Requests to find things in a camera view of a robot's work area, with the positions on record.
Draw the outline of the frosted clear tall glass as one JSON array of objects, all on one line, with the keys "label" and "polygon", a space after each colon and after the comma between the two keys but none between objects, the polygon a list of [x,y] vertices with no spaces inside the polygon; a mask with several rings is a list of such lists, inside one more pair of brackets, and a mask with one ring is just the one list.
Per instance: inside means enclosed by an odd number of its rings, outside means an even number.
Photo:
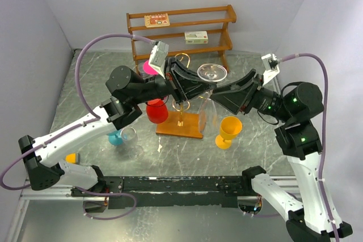
[{"label": "frosted clear tall glass", "polygon": [[[218,83],[227,77],[227,70],[215,63],[205,63],[197,70],[198,76],[209,83]],[[218,114],[214,101],[210,98],[213,90],[206,91],[199,108],[199,132],[204,138],[211,137],[218,130]]]}]

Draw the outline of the yellow wine glass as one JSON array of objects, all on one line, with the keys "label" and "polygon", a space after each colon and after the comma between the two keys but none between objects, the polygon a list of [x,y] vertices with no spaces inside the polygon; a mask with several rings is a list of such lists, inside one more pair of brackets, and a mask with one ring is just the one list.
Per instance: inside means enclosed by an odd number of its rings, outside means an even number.
[{"label": "yellow wine glass", "polygon": [[220,124],[219,135],[215,138],[215,144],[220,149],[228,149],[242,131],[243,124],[239,118],[234,116],[225,117]]}]

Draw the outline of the pink wine glass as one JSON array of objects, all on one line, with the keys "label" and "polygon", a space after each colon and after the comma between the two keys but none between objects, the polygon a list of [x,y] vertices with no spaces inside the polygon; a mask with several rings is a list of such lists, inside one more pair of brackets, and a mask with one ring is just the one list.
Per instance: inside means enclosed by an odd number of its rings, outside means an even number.
[{"label": "pink wine glass", "polygon": [[149,65],[148,61],[143,63],[143,70],[148,75],[157,75],[158,73]]}]

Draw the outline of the red wine glass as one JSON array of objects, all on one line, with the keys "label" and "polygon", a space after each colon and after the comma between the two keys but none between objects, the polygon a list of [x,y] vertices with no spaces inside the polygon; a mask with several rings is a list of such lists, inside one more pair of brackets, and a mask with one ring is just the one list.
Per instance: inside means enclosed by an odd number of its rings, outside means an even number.
[{"label": "red wine glass", "polygon": [[168,109],[162,99],[148,101],[146,103],[146,114],[154,124],[161,124],[168,119]]}]

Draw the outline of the clear wine glass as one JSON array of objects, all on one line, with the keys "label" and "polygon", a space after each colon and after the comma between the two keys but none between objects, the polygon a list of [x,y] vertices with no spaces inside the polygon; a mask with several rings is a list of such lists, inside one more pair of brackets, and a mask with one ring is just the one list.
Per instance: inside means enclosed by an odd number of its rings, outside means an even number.
[{"label": "clear wine glass", "polygon": [[141,160],[144,156],[143,148],[138,144],[136,130],[131,127],[123,128],[120,133],[123,144],[132,160]]}]

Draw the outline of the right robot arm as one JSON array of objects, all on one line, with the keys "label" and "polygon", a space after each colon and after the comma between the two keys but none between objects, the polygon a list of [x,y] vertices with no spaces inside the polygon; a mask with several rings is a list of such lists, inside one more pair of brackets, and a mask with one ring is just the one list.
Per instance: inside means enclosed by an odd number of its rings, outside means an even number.
[{"label": "right robot arm", "polygon": [[261,167],[243,171],[242,192],[261,195],[284,219],[293,241],[339,241],[353,230],[335,210],[319,170],[323,145],[311,120],[324,111],[323,95],[312,83],[288,86],[286,95],[268,90],[263,77],[251,70],[244,78],[214,89],[211,99],[233,114],[247,114],[254,108],[282,123],[275,135],[293,169],[301,200],[284,191]]}]

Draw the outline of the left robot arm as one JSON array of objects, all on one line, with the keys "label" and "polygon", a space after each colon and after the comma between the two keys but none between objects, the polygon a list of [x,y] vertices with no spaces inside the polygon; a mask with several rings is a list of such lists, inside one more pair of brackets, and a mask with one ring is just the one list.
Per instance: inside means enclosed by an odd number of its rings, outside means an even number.
[{"label": "left robot arm", "polygon": [[188,101],[216,87],[201,79],[176,58],[166,61],[167,75],[142,78],[127,66],[115,68],[105,85],[111,97],[88,114],[64,128],[43,137],[21,137],[19,147],[26,154],[24,165],[33,190],[44,190],[55,184],[78,186],[92,196],[106,189],[103,174],[97,166],[81,166],[65,161],[66,155],[87,142],[130,125],[140,115],[139,105],[172,96],[177,103]]}]

